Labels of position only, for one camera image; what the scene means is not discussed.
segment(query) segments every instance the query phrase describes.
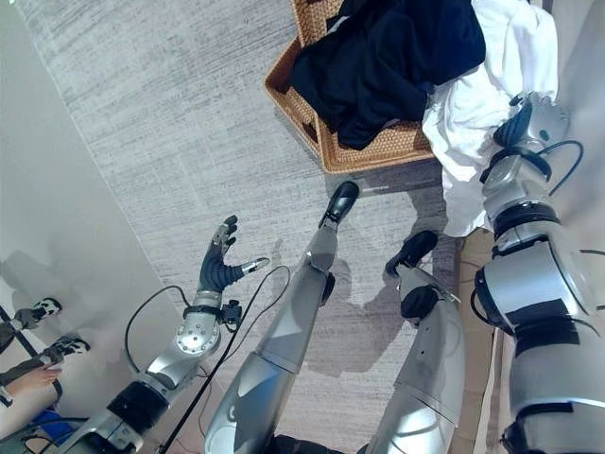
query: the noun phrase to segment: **wicker basket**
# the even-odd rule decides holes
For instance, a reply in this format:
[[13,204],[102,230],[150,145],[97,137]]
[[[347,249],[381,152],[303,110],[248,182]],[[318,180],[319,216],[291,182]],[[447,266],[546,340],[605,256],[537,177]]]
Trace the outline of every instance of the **wicker basket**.
[[282,114],[294,125],[302,139],[320,155],[315,111],[290,86],[290,72],[300,51],[299,40],[292,41],[268,72],[265,78],[265,90]]
[[405,122],[382,130],[361,151],[345,148],[338,143],[337,135],[328,130],[313,109],[289,85],[289,74],[301,44],[312,44],[326,34],[325,21],[338,13],[342,0],[291,2],[299,37],[271,68],[265,86],[275,104],[318,153],[323,169],[328,173],[350,173],[433,158],[419,122]]

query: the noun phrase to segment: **gray carpet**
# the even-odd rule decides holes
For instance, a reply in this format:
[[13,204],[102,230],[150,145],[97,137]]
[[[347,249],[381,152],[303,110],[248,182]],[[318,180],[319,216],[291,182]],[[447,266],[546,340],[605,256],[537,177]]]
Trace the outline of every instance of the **gray carpet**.
[[[20,0],[17,8],[166,284],[193,293],[207,241],[231,213],[240,217],[234,263],[267,255],[276,265],[296,265],[344,177],[321,172],[261,89],[295,34],[288,2]],[[340,229],[337,286],[318,318],[282,433],[345,452],[369,440],[414,336],[382,269],[410,232],[442,229],[440,174],[427,162],[353,176],[362,198]],[[427,264],[450,286],[454,252],[445,240]],[[226,298],[245,302],[261,277],[247,277]],[[279,289],[280,279],[272,281],[251,317]],[[269,320],[224,366],[221,384]]]

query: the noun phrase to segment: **white towel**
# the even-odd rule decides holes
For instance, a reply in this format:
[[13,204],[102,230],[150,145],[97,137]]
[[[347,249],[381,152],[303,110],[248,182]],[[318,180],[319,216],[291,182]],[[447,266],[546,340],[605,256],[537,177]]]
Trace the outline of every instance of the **white towel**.
[[489,228],[479,176],[498,151],[495,129],[516,111],[510,100],[558,89],[557,30],[553,18],[524,0],[474,0],[485,37],[485,62],[436,88],[423,131],[443,165],[449,236]]

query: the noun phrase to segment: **person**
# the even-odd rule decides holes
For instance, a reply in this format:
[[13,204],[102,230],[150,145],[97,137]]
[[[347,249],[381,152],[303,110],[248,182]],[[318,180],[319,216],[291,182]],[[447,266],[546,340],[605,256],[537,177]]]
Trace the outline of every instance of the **person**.
[[[61,304],[53,298],[44,298],[32,308],[19,309],[15,317],[0,323],[0,354],[12,343],[17,333],[38,327],[38,322],[61,313]],[[90,345],[77,337],[62,336],[35,357],[0,373],[0,403],[9,407],[14,397],[27,390],[43,388],[61,374],[58,364],[68,355],[83,354]]]

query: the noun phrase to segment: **white wall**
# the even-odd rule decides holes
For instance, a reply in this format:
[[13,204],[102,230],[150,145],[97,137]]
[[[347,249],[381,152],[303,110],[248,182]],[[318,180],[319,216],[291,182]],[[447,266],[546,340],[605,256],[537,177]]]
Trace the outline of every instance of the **white wall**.
[[[0,43],[0,303],[9,314],[47,295],[63,303],[63,313],[44,321],[30,338],[43,347],[62,334],[78,333],[92,345],[88,355],[67,359],[60,378],[61,414],[86,417],[130,381],[122,353],[124,328],[162,283],[7,1],[0,2]],[[164,348],[179,319],[167,298],[149,306],[131,336],[139,364]],[[7,369],[17,359],[2,356],[0,367]],[[183,412],[194,391],[174,414]],[[220,395],[217,386],[215,392]],[[25,423],[44,404],[31,400],[18,403],[29,411],[14,412],[12,419],[3,414],[3,431]],[[175,416],[168,415],[150,438],[163,439],[174,424]],[[199,450],[195,431],[188,446]]]
[[[581,248],[605,250],[605,2],[555,0],[552,13],[560,47],[559,100],[571,109],[569,137],[585,146],[584,162],[556,203]],[[605,258],[586,261],[597,295],[605,294]]]

